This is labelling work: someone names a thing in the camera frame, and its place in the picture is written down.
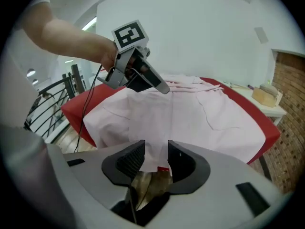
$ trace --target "railing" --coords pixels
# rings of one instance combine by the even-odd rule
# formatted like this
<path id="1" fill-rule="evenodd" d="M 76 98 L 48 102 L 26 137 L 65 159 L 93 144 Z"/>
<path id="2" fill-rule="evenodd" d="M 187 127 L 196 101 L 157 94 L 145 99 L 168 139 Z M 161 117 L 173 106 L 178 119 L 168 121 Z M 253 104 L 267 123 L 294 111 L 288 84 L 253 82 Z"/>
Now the railing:
<path id="1" fill-rule="evenodd" d="M 39 92 L 38 98 L 35 101 L 33 107 L 31 108 L 27 121 L 24 124 L 24 128 L 31 130 L 43 138 L 47 138 L 58 125 L 63 121 L 64 114 L 61 112 L 61 106 L 67 101 L 75 97 L 76 92 L 73 90 L 73 82 L 76 84 L 78 93 L 84 91 L 81 77 L 77 68 L 77 65 L 72 66 L 73 75 L 63 74 L 63 79 L 49 85 Z M 44 93 L 55 92 L 51 97 L 48 97 L 46 100 L 42 101 L 42 95 Z"/>

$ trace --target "black metal railing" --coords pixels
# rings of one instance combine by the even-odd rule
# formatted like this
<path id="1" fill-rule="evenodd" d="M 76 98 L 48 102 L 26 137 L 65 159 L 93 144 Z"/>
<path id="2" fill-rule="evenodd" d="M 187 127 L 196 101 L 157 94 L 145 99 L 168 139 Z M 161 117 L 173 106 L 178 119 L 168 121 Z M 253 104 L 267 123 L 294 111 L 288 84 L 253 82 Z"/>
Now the black metal railing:
<path id="1" fill-rule="evenodd" d="M 77 94 L 74 91 L 73 85 L 76 85 L 76 88 L 78 89 L 78 93 L 84 92 L 84 87 L 82 85 L 81 76 L 79 74 L 77 65 L 73 65 L 72 67 L 73 75 L 69 74 L 66 76 L 66 74 L 62 75 L 62 79 L 47 86 L 43 90 L 39 92 L 38 98 L 35 101 L 34 105 L 32 106 L 27 121 L 24 124 L 24 128 L 31 130 L 35 133 L 39 131 L 40 136 L 47 138 L 56 128 L 56 124 L 59 124 L 63 121 L 64 114 L 61 112 L 61 106 L 65 104 L 67 101 L 75 97 L 75 94 Z M 62 86 L 62 89 L 57 91 L 54 94 L 51 94 L 51 97 L 48 97 L 46 100 L 41 101 L 42 95 L 47 93 L 48 91 L 54 91 L 55 87 Z M 34 112 L 39 108 L 41 105 L 45 104 L 47 101 L 52 101 L 52 104 L 44 109 L 35 119 L 32 120 L 34 117 Z M 52 114 L 48 115 L 48 110 L 52 110 Z M 34 123 L 38 123 L 38 127 L 33 127 Z"/>

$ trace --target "table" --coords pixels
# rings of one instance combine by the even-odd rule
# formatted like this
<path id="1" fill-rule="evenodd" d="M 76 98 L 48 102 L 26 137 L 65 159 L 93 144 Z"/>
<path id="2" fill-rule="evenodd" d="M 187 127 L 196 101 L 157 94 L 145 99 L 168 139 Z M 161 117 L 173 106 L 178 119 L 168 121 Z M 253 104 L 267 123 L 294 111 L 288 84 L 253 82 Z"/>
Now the table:
<path id="1" fill-rule="evenodd" d="M 222 84 L 230 87 L 230 83 L 228 82 L 224 82 L 224 81 L 219 81 Z M 246 99 L 248 99 L 251 103 L 253 103 L 256 107 L 259 108 L 260 111 L 262 111 L 266 116 L 268 117 L 276 117 L 275 121 L 274 121 L 274 125 L 278 125 L 282 119 L 282 117 L 287 114 L 287 112 L 280 106 L 275 106 L 273 108 L 265 106 L 260 104 L 258 101 L 256 101 L 253 97 L 252 97 L 252 92 L 253 90 L 251 90 L 250 88 L 237 88 L 237 87 L 233 87 L 232 88 L 234 91 L 236 91 L 237 93 L 239 93 L 241 96 L 245 97 Z"/>

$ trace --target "white table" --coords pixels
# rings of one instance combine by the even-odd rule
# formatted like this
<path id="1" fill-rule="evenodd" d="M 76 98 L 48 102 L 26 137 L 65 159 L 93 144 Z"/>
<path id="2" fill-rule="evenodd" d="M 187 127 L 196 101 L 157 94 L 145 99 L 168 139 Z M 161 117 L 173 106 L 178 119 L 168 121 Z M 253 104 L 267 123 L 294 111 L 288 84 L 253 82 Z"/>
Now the white table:
<path id="1" fill-rule="evenodd" d="M 224 81 L 219 81 L 219 82 L 221 82 L 222 84 L 230 87 L 230 83 L 227 83 L 227 82 L 224 82 Z M 274 125 L 278 125 L 280 123 L 282 117 L 285 114 L 287 114 L 287 112 L 280 106 L 276 106 L 276 107 L 271 108 L 271 107 L 260 104 L 258 101 L 256 101 L 252 97 L 253 90 L 251 90 L 250 88 L 244 89 L 244 88 L 233 87 L 232 89 L 234 91 L 236 91 L 237 93 L 239 93 L 241 96 L 248 99 L 251 103 L 253 103 L 256 107 L 258 107 L 260 109 L 260 111 L 262 111 L 266 116 L 276 117 L 276 119 L 274 121 Z"/>

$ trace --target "person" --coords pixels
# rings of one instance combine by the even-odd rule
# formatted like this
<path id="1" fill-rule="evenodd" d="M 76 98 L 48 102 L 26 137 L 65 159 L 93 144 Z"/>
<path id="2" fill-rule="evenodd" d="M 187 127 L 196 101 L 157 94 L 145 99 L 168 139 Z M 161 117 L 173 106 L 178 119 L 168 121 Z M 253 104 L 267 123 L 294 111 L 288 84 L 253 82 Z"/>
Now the person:
<path id="1" fill-rule="evenodd" d="M 37 46 L 51 53 L 101 63 L 107 71 L 114 65 L 115 43 L 57 19 L 50 0 L 33 0 L 24 11 L 20 25 Z"/>
<path id="2" fill-rule="evenodd" d="M 55 100 L 55 97 L 51 93 L 49 93 L 49 92 L 43 93 L 42 97 L 47 100 L 47 102 L 49 104 L 49 107 L 52 106 L 51 110 L 52 110 L 53 115 L 55 117 L 56 123 L 58 123 L 58 124 L 62 123 L 63 119 L 61 117 L 61 109 L 58 106 L 58 104 L 57 104 L 57 102 Z"/>

